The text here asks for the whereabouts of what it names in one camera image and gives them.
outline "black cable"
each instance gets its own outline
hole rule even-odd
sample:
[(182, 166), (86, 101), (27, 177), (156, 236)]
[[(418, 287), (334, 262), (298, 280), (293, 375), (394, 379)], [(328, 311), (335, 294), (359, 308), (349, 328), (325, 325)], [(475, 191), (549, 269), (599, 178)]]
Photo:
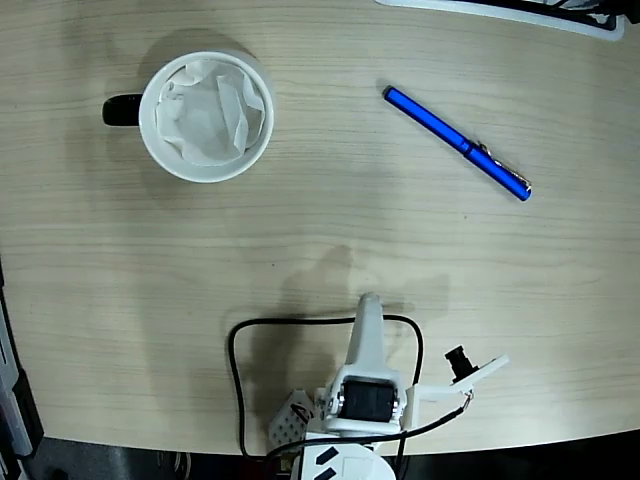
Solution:
[[(402, 315), (384, 315), (384, 319), (385, 320), (391, 320), (391, 321), (397, 321), (397, 322), (402, 322), (405, 323), (407, 325), (409, 325), (414, 333), (416, 334), (416, 340), (418, 342), (418, 352), (417, 352), (417, 358), (416, 358), (416, 366), (415, 366), (415, 370), (413, 373), (413, 384), (415, 385), (416, 383), (419, 382), (420, 380), (420, 373), (422, 371), (422, 359), (424, 357), (424, 339), (422, 338), (422, 332), (420, 331), (420, 327), (418, 326), (418, 324), (412, 320), (409, 317), (404, 317)], [(235, 387), (235, 391), (236, 391), (236, 399), (238, 401), (238, 443), (240, 444), (240, 452), (242, 453), (242, 456), (244, 458), (246, 458), (247, 460), (251, 460), (251, 461), (255, 461), (258, 462), (260, 461), (261, 457), (257, 456), (257, 455), (251, 455), (249, 452), (247, 452), (247, 447), (245, 445), (245, 424), (246, 424), (246, 413), (245, 413), (245, 408), (244, 408), (244, 394), (242, 392), (242, 382), (240, 381), (240, 373), (238, 371), (238, 364), (236, 362), (236, 354), (235, 354), (235, 339), (236, 336), (238, 335), (238, 332), (240, 330), (242, 330), (243, 328), (247, 328), (247, 327), (251, 327), (254, 325), (346, 325), (349, 323), (353, 323), (355, 321), (355, 317), (347, 317), (347, 318), (334, 318), (334, 319), (319, 319), (319, 320), (315, 320), (315, 319), (286, 319), (286, 318), (255, 318), (253, 320), (247, 320), (245, 322), (241, 322), (237, 325), (235, 325), (231, 331), (229, 332), (229, 337), (227, 338), (227, 352), (229, 355), (229, 365), (231, 366), (231, 375), (233, 378), (233, 385)], [(381, 437), (369, 437), (369, 438), (375, 438), (375, 441), (384, 441), (381, 440)], [(304, 442), (306, 441), (315, 441), (315, 440), (302, 440), (302, 444), (304, 444)], [(333, 443), (356, 443), (358, 440), (357, 438), (347, 438), (345, 439), (347, 441), (345, 442), (333, 442)], [(300, 443), (300, 442), (294, 442), (294, 443), (290, 443), (290, 444), (286, 444), (286, 445), (282, 445), (281, 447), (278, 447), (275, 450), (272, 450), (271, 452), (269, 452), (269, 454), (267, 454), (267, 457), (265, 457), (265, 462), (267, 459), (269, 458), (275, 458), (276, 455), (273, 454), (273, 452), (279, 451), (279, 449), (282, 449), (283, 447), (289, 447), (294, 445), (295, 443)]]
[(407, 457), (404, 461), (404, 467), (399, 476), (397, 476), (398, 480), (404, 480), (409, 472), (409, 463), (411, 462), (411, 457)]
[(464, 402), (464, 405), (456, 408), (452, 412), (447, 413), (444, 417), (439, 418), (435, 422), (431, 422), (428, 425), (424, 425), (420, 428), (416, 428), (414, 430), (405, 430), (404, 432), (394, 433), (391, 435), (367, 435), (364, 437), (338, 437), (338, 438), (312, 438), (310, 440), (299, 440), (297, 442), (287, 443), (285, 445), (281, 445), (278, 448), (274, 448), (271, 450), (267, 456), (264, 458), (265, 466), (269, 465), (269, 463), (276, 458), (277, 456), (287, 452), (289, 450), (294, 450), (301, 447), (310, 447), (310, 446), (318, 446), (318, 445), (344, 445), (344, 444), (352, 444), (352, 443), (376, 443), (376, 442), (393, 442), (395, 440), (406, 440), (408, 438), (417, 437), (418, 435), (425, 434), (430, 432), (431, 430), (435, 430), (442, 425), (449, 423), (451, 420), (456, 417), (462, 415), (464, 411), (467, 409), (469, 402), (471, 401), (471, 397), (467, 397), (467, 400)]
[(551, 6), (551, 8), (560, 8), (561, 6), (563, 6), (568, 1), (569, 0), (560, 0), (560, 1), (554, 3), (553, 5), (550, 5), (550, 6)]
[(404, 476), (409, 469), (409, 458), (404, 462), (404, 466), (402, 464), (402, 460), (404, 459), (404, 447), (407, 444), (407, 439), (403, 438), (398, 443), (398, 450), (396, 451), (396, 458), (393, 464), (393, 470), (396, 472), (396, 478), (398, 480), (404, 480)]

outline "pen clip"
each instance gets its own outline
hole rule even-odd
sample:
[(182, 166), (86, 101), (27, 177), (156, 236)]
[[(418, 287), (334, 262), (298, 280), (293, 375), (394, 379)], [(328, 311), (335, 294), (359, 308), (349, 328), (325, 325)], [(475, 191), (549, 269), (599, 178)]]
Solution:
[(513, 168), (510, 168), (507, 165), (505, 165), (504, 163), (499, 162), (498, 160), (493, 158), (493, 155), (491, 155), (491, 150), (489, 150), (489, 147), (487, 147), (484, 143), (478, 142), (478, 146), (482, 149), (482, 151), (484, 153), (489, 155), (489, 158), (493, 161), (493, 163), (495, 163), (500, 168), (504, 168), (507, 172), (509, 172), (514, 177), (516, 177), (518, 180), (520, 180), (522, 182), (522, 184), (527, 188), (527, 190), (531, 190), (531, 182), (529, 180), (524, 178), (522, 175), (520, 175)]

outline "white mug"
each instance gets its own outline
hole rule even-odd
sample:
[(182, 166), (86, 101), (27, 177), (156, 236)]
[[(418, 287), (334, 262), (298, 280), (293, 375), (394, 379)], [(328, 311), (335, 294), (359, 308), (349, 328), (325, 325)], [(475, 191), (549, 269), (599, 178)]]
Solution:
[[(156, 127), (156, 106), (160, 91), (178, 70), (195, 60), (218, 60), (231, 63), (255, 83), (265, 105), (265, 117), (258, 141), (240, 158), (219, 166), (194, 165), (185, 161), (180, 152), (164, 141)], [(162, 67), (147, 84), (142, 94), (117, 95), (102, 106), (102, 119), (110, 126), (139, 126), (142, 140), (153, 159), (176, 177), (197, 183), (215, 183), (228, 180), (247, 170), (267, 148), (273, 133), (275, 93), (269, 75), (252, 56), (234, 50), (216, 50), (188, 53)]]

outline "wire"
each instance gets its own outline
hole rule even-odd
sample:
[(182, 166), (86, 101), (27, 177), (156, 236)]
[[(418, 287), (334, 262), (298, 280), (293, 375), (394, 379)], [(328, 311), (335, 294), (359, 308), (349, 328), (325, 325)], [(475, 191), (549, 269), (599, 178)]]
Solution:
[[(418, 324), (412, 320), (409, 317), (404, 317), (402, 315), (388, 315), (385, 314), (383, 317), (385, 320), (387, 321), (397, 321), (397, 322), (401, 322), (401, 323), (405, 323), (407, 325), (409, 325), (415, 335), (416, 335), (416, 341), (418, 343), (418, 352), (417, 352), (417, 356), (416, 356), (416, 366), (413, 372), (413, 384), (415, 385), (416, 383), (419, 382), (420, 380), (420, 373), (422, 371), (422, 359), (424, 357), (424, 339), (422, 338), (422, 332), (420, 331), (420, 327), (418, 326)], [(310, 326), (315, 326), (315, 325), (347, 325), (350, 323), (355, 322), (355, 317), (346, 317), (346, 318), (333, 318), (333, 319), (319, 319), (319, 320), (314, 320), (314, 319), (285, 319), (285, 318), (255, 318), (253, 320), (247, 320), (245, 322), (241, 322), (238, 323), (237, 325), (234, 325), (234, 327), (231, 329), (231, 331), (229, 332), (229, 337), (227, 338), (227, 352), (229, 355), (229, 365), (231, 366), (231, 375), (233, 378), (233, 385), (235, 388), (235, 392), (236, 392), (236, 399), (238, 402), (238, 443), (240, 444), (240, 452), (242, 453), (242, 456), (244, 458), (246, 458), (247, 460), (251, 460), (254, 462), (259, 462), (261, 460), (261, 457), (258, 455), (251, 455), (248, 451), (247, 451), (247, 447), (246, 447), (246, 437), (245, 437), (245, 425), (246, 425), (246, 412), (245, 412), (245, 407), (244, 407), (244, 394), (242, 392), (242, 382), (240, 381), (240, 372), (238, 370), (238, 363), (236, 361), (236, 354), (235, 354), (235, 339), (236, 336), (238, 335), (238, 332), (240, 332), (240, 330), (242, 330), (243, 328), (247, 328), (247, 327), (252, 327), (255, 325), (310, 325)], [(348, 439), (347, 442), (343, 442), (343, 443), (355, 443), (357, 442), (357, 440), (354, 439)], [(283, 447), (287, 447), (289, 445), (293, 445), (293, 443), (287, 444), (287, 445), (282, 445), (281, 447), (278, 448), (283, 448)], [(275, 458), (273, 454), (273, 452), (275, 452), (276, 450), (273, 450), (271, 452), (269, 452), (269, 454), (267, 455), (267, 457), (265, 458), (265, 462), (266, 459), (269, 458), (269, 456), (271, 455), (271, 458)]]
[[(471, 400), (473, 400), (473, 391), (467, 394), (467, 399), (462, 405), (463, 411), (469, 407)], [(411, 457), (407, 457), (407, 459), (404, 462), (404, 465), (402, 465), (402, 458), (404, 456), (404, 447), (406, 443), (407, 443), (406, 438), (403, 438), (402, 440), (400, 440), (400, 445), (398, 446), (398, 453), (396, 453), (396, 460), (394, 465), (395, 465), (396, 478), (398, 480), (404, 480), (404, 478), (407, 476), (407, 473), (409, 472), (409, 462), (411, 461)]]
[(173, 472), (176, 477), (179, 476), (181, 480), (189, 480), (191, 478), (191, 454), (184, 453), (184, 463), (182, 461), (182, 453), (176, 452), (175, 462), (173, 464)]
[(550, 5), (551, 8), (560, 8), (561, 6), (563, 6), (565, 3), (567, 3), (569, 0), (560, 0), (559, 2), (554, 3), (553, 5)]
[(364, 437), (338, 437), (338, 438), (312, 438), (309, 440), (300, 440), (297, 442), (287, 443), (286, 445), (281, 445), (278, 448), (271, 450), (264, 459), (264, 464), (269, 465), (269, 463), (281, 455), (284, 452), (289, 450), (294, 450), (300, 447), (310, 447), (310, 446), (319, 446), (319, 445), (344, 445), (344, 444), (352, 444), (352, 443), (376, 443), (376, 442), (393, 442), (395, 440), (406, 440), (408, 438), (417, 437), (418, 435), (422, 435), (424, 433), (430, 432), (431, 430), (435, 430), (442, 425), (449, 423), (451, 420), (456, 417), (462, 415), (464, 411), (469, 406), (471, 402), (472, 396), (467, 396), (464, 404), (461, 407), (453, 410), (452, 412), (447, 413), (444, 417), (439, 418), (435, 422), (431, 422), (428, 425), (424, 425), (420, 428), (416, 428), (414, 430), (405, 430), (404, 432), (394, 433), (392, 435), (367, 435)]

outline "blue pen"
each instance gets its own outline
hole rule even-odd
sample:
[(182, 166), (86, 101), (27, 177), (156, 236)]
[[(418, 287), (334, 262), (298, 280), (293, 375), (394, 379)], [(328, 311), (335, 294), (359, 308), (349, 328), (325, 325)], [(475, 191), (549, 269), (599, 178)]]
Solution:
[(480, 168), (484, 173), (492, 177), (523, 202), (531, 196), (531, 183), (529, 183), (526, 178), (507, 169), (500, 162), (491, 158), (489, 151), (484, 145), (474, 143), (465, 138), (464, 135), (451, 128), (429, 110), (391, 86), (387, 87), (384, 91), (384, 99), (409, 115), (427, 130), (430, 130), (431, 133), (447, 142), (460, 152), (464, 158)]

